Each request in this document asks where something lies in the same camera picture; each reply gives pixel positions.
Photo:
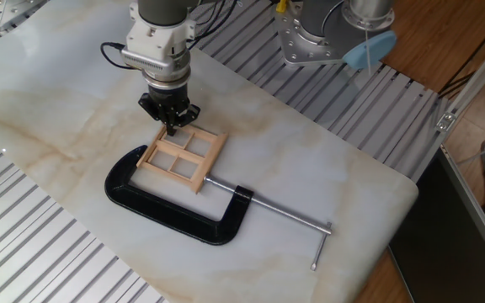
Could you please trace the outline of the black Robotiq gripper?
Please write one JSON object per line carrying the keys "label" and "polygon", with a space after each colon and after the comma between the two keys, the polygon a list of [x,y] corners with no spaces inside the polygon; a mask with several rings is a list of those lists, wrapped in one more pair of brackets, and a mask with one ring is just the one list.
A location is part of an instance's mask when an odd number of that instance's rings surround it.
{"label": "black Robotiq gripper", "polygon": [[160,121],[171,136],[177,128],[196,120],[200,113],[200,107],[189,103],[186,85],[171,90],[149,87],[149,93],[142,94],[138,104],[155,121]]}

